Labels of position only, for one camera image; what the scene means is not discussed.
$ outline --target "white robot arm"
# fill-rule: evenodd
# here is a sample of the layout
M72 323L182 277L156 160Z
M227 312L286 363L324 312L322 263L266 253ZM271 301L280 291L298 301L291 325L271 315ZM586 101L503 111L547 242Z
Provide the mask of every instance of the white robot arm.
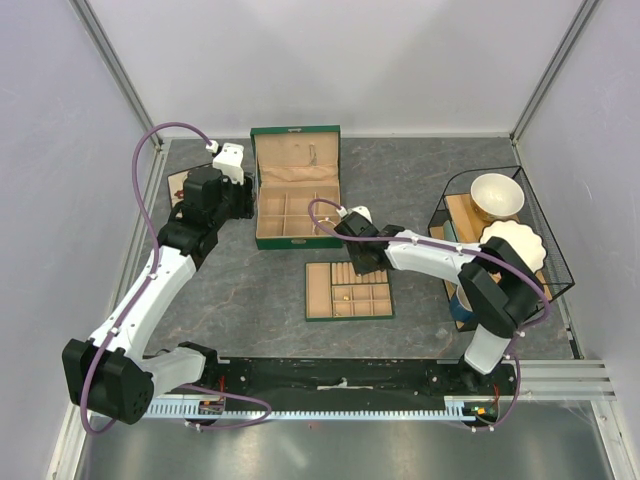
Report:
M217 144L208 149L216 154ZM152 252L125 298L89 340L67 344L62 361L73 403L80 404L89 365L105 343L87 406L124 423L138 421L154 396L201 379L214 350L187 342L159 357L145 359L143 353L170 303L218 243L222 225L229 219L253 217L253 177L242 170L242 153L241 145L224 144L211 165L189 172L184 200L158 234L159 268L150 273ZM147 288L116 328L117 319L148 279ZM105 342L109 335L113 338Z
M418 235L403 227L388 225L378 231L366 207L338 210L342 217L335 231L348 237L380 237L380 242L347 242L356 273L380 269L411 270L462 285L478 327L464 354L464 362L481 375L490 374L500 362L517 328L535 310L537 294L509 271L483 262L470 253L487 250L525 274L542 288L534 271L542 267L542 240L530 227L515 222L495 222L483 244L460 244ZM382 241L383 238L406 241ZM495 282L490 276L500 273Z

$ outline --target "black wire basket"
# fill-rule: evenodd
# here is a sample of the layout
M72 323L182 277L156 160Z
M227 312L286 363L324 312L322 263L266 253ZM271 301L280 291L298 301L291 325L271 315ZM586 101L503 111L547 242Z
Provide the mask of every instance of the black wire basket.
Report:
M529 225L533 231L542 238L542 244L547 250L547 257L544 261L544 267L541 270L542 276L544 277L541 281L543 286L548 289L551 297L550 301L555 301L558 297L573 287L575 282L564 255L562 255L560 246L551 231L551 227L549 227L549 222L540 207L540 203L533 192L533 188L531 188L529 179L521 166L514 165L512 167L466 170L452 177L447 183L447 186L438 201L436 210L429 221L429 232L432 232L432 228L434 227L443 227L447 221L453 224L453 218L447 203L447 197L469 193L473 181L478 176L484 175L485 173L500 173L511 177L522 188L525 196L525 203L522 210L518 212L518 221L519 223ZM446 289L446 285L445 290L447 292L447 297L451 297L451 292ZM534 316L541 309L542 304L539 304L536 309L531 312L529 318ZM470 331L475 330L477 323L473 321L469 321L462 325L458 323L457 327L460 331Z

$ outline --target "gray stone surface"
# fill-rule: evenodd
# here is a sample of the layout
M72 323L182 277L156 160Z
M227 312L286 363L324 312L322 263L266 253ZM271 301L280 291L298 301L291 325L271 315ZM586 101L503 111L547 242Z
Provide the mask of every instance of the gray stone surface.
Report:
M240 143L245 168L253 171L250 142ZM207 161L199 140L171 143L153 210L157 227L169 214L166 177ZM426 232L451 176L514 163L507 139L343 139L343 203L367 205L378 226ZM348 260L346 249L258 251L254 235L255 219L227 222L219 245L167 310L148 353L190 340L235 356L457 358L471 340L471 333L455 330L442 282L413 272L390 273L393 320L307 323L305 263ZM557 310L517 350L529 359L571 358Z

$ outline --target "aluminum frame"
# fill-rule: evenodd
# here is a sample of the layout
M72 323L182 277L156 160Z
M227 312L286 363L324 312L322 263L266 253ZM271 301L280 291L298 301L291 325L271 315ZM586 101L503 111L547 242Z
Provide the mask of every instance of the aluminum frame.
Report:
M93 40L96 49L100 53L102 60L106 64L111 76L118 84L118 88L122 92L122 95L126 99L127 103L133 110L138 122L146 132L153 128L154 123L144 107L138 92L136 91L127 71L124 69L122 62L118 58L113 45L109 41L109 37L105 32L102 24L98 20L98 17L87 0L69 0L69 3L76 11L78 18L84 25L87 34ZM156 133L151 137L151 141L156 148L162 145L162 139Z
M625 431L625 421L618 402L591 402L600 438L616 480L640 478L638 461L633 454L631 437Z
M538 85L536 85L533 94L529 98L527 105L524 107L524 110L520 114L520 118L511 132L511 139L514 142L518 142L522 137L522 134L544 100L544 97L547 95L553 81L558 76L560 69L567 60L571 50L573 50L576 41L580 37L580 34L584 30L587 22L593 15L593 12L599 3L600 0L583 0L580 7L578 7L578 11L573 17L573 20L571 20L569 28L562 37L562 40L560 40L560 45L558 45L553 57L551 57L551 61L547 65Z
M615 392L601 360L521 360L518 401L613 402ZM491 401L491 396L454 396L454 400Z

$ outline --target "beige jewelry tray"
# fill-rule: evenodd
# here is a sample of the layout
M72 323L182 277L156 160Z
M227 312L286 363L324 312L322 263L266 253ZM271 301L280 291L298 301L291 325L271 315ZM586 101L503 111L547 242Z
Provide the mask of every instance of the beige jewelry tray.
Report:
M307 321L394 317L387 272L356 275L351 262L307 263Z

